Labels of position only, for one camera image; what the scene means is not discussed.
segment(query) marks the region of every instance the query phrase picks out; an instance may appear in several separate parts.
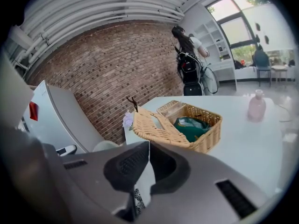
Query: green cloth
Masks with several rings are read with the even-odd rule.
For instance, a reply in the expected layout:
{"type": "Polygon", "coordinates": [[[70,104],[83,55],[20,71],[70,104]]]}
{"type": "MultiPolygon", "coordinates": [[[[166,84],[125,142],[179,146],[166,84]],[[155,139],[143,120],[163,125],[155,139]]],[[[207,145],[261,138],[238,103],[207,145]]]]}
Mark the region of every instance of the green cloth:
{"type": "Polygon", "coordinates": [[[189,142],[195,142],[211,128],[208,123],[190,117],[177,118],[174,126],[186,136],[189,142]]]}

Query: long black hair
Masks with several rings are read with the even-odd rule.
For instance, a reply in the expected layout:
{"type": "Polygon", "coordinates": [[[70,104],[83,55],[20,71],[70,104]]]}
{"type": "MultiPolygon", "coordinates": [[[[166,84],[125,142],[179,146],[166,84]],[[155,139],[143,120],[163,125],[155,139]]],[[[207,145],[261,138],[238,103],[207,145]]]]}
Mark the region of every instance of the long black hair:
{"type": "Polygon", "coordinates": [[[174,26],[171,32],[172,32],[173,36],[178,39],[178,42],[181,46],[181,50],[183,52],[188,52],[191,54],[194,53],[194,51],[193,51],[194,44],[193,44],[192,40],[190,39],[190,37],[186,36],[183,33],[184,29],[182,27],[174,26]]]}

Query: dried flower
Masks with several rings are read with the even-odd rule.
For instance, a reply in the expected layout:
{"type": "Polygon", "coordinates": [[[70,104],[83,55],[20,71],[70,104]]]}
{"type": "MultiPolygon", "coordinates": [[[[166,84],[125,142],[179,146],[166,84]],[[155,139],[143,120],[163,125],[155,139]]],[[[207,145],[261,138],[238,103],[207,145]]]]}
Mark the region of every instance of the dried flower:
{"type": "Polygon", "coordinates": [[[125,117],[123,117],[123,123],[122,126],[123,127],[131,127],[133,124],[133,114],[130,112],[126,112],[125,113],[125,117]]]}

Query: small table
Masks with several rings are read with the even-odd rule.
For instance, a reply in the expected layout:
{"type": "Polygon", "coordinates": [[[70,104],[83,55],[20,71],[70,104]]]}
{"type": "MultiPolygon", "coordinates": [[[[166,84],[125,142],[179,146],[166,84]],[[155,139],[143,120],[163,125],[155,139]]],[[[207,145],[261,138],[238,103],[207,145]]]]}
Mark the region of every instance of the small table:
{"type": "MultiPolygon", "coordinates": [[[[208,153],[249,178],[269,197],[275,194],[282,163],[282,135],[273,101],[265,98],[267,109],[260,123],[247,120],[251,97],[181,96],[156,97],[142,107],[157,112],[171,100],[182,101],[223,117],[221,140],[208,153]]],[[[126,142],[144,139],[125,129],[126,142]]]]}
{"type": "Polygon", "coordinates": [[[284,65],[273,65],[271,69],[275,71],[276,85],[277,85],[277,73],[279,73],[279,82],[281,81],[281,72],[285,72],[285,87],[287,84],[287,71],[288,69],[284,65]]]}

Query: wicker basket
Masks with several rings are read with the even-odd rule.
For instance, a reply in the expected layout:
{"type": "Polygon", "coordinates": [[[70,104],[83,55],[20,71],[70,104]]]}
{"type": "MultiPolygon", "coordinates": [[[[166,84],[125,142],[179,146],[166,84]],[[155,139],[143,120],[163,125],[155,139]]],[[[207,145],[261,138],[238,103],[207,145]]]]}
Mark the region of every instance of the wicker basket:
{"type": "MultiPolygon", "coordinates": [[[[176,103],[177,101],[171,101],[159,108],[158,111],[164,113],[176,103]]],[[[184,104],[168,118],[164,117],[162,114],[153,113],[139,107],[138,113],[135,112],[134,114],[133,131],[139,137],[146,140],[172,144],[179,147],[189,148],[197,152],[207,153],[220,140],[221,122],[222,117],[220,115],[188,104],[184,104]],[[152,116],[159,121],[163,129],[157,128],[152,116]],[[189,142],[187,138],[173,126],[177,118],[186,116],[203,120],[211,125],[212,128],[200,136],[195,142],[189,142]]]]}

